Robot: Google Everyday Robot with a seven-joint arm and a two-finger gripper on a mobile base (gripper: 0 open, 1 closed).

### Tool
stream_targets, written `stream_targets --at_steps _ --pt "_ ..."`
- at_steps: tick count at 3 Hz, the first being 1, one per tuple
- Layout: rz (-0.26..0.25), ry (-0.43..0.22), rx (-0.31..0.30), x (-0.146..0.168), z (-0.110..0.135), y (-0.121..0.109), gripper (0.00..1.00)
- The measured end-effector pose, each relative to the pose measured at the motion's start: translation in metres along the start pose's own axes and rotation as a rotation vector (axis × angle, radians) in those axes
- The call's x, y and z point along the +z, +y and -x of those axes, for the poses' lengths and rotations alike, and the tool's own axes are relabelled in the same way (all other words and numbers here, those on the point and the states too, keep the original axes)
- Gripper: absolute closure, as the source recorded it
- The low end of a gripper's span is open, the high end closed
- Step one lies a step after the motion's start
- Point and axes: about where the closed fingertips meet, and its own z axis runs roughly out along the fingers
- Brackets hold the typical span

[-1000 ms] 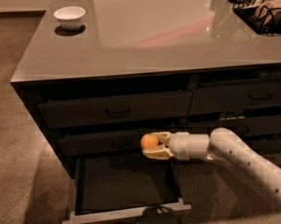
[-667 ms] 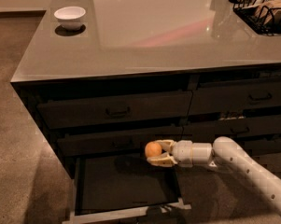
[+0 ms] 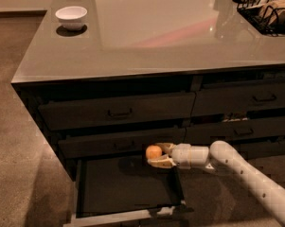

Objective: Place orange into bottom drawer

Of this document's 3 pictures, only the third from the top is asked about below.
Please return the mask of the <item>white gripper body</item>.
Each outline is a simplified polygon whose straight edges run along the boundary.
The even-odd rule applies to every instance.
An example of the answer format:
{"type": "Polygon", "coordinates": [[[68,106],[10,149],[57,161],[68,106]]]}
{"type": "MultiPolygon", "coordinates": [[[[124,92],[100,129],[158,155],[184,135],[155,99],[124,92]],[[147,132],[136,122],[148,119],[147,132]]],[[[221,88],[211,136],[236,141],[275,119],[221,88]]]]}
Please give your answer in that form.
{"type": "Polygon", "coordinates": [[[204,168],[209,162],[209,148],[179,144],[173,148],[171,158],[180,169],[204,168]]]}

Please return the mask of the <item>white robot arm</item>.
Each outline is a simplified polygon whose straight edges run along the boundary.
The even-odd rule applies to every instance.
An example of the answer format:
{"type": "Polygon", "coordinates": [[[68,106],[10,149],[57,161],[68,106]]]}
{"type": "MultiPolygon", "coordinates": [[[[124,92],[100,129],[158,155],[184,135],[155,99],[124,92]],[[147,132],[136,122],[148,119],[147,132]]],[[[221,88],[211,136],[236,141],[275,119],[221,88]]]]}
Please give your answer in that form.
{"type": "Polygon", "coordinates": [[[147,147],[146,159],[157,168],[199,168],[211,174],[232,175],[285,227],[285,188],[250,165],[224,141],[215,141],[209,147],[156,143],[147,147]]]}

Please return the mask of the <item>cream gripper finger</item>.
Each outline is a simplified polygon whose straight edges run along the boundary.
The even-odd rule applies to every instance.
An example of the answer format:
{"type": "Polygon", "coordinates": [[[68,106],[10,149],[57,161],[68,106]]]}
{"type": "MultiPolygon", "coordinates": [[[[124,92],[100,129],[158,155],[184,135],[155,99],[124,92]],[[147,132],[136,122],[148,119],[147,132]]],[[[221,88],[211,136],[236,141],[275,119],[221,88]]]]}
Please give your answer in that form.
{"type": "Polygon", "coordinates": [[[167,155],[171,155],[173,149],[176,147],[173,143],[157,143],[157,146],[167,155]]]}
{"type": "Polygon", "coordinates": [[[148,164],[156,168],[164,169],[170,169],[176,166],[174,161],[167,154],[162,155],[158,158],[149,159],[148,164]]]}

